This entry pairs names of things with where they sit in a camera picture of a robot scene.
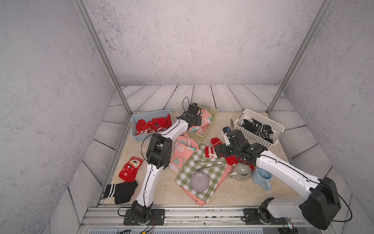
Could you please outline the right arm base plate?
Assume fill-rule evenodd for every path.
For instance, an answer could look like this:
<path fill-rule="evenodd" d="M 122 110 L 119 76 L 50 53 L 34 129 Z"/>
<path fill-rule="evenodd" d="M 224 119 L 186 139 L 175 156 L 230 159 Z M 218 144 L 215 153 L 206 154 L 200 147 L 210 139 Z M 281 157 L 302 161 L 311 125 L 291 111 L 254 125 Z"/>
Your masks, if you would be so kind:
<path fill-rule="evenodd" d="M 241 220 L 246 225 L 285 225 L 285 218 L 273 217 L 267 209 L 246 208 L 243 209 Z"/>

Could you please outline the black white striped sock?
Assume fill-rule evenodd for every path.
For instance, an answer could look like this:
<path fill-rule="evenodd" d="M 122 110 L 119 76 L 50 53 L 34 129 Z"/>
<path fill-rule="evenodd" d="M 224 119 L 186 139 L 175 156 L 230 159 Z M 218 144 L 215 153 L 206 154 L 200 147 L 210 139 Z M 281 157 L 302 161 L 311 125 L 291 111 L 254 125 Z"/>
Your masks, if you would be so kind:
<path fill-rule="evenodd" d="M 255 119 L 249 119 L 249 120 L 244 119 L 241 127 L 255 134 L 256 136 L 270 143 L 273 143 L 274 133 L 272 131 L 271 126 L 262 124 Z"/>

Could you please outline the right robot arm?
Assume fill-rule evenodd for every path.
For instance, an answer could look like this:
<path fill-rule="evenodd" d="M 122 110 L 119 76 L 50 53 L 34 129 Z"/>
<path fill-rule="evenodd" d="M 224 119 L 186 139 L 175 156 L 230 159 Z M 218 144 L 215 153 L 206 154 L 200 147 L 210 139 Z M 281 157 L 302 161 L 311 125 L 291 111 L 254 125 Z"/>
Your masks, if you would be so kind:
<path fill-rule="evenodd" d="M 249 143 L 238 130 L 222 129 L 224 143 L 214 148 L 220 158 L 235 156 L 239 162 L 254 165 L 277 177 L 302 199 L 299 201 L 267 198 L 258 209 L 259 220 L 271 224 L 279 218 L 304 219 L 312 226 L 326 230 L 341 209 L 336 184 L 328 177 L 320 179 L 280 159 L 265 146 Z"/>

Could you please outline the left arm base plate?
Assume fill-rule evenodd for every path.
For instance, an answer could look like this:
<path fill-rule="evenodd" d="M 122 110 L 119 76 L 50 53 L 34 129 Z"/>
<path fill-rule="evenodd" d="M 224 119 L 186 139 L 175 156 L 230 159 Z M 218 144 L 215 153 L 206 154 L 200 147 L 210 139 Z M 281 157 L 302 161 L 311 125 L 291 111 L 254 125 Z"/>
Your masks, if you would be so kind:
<path fill-rule="evenodd" d="M 124 226 L 155 225 L 163 226 L 165 222 L 165 209 L 151 209 L 142 214 L 138 214 L 132 209 L 128 209 L 124 216 Z"/>

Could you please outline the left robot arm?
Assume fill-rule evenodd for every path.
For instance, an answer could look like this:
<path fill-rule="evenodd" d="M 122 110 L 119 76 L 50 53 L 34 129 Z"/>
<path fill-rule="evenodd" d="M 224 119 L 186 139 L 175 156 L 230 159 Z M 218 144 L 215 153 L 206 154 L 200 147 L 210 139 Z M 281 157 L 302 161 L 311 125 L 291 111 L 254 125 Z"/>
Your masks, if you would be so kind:
<path fill-rule="evenodd" d="M 162 170 L 168 167 L 171 159 L 173 142 L 193 126 L 200 126 L 202 122 L 201 108 L 190 104 L 188 110 L 177 117 L 169 129 L 154 133 L 148 146 L 147 172 L 137 199 L 131 205 L 134 219 L 139 223 L 148 223 L 151 219 L 154 192 Z"/>

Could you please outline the red fluffy sock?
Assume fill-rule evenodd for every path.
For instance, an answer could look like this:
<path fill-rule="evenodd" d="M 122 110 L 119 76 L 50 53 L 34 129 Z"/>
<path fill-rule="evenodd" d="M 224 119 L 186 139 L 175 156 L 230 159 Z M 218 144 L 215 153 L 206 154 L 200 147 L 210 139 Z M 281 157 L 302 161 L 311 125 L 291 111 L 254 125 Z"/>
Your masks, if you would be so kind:
<path fill-rule="evenodd" d="M 146 122 L 145 120 L 139 120 L 136 125 L 136 136 L 156 133 L 167 130 L 172 126 L 171 116 L 167 115 L 165 118 L 152 118 L 152 120 Z"/>

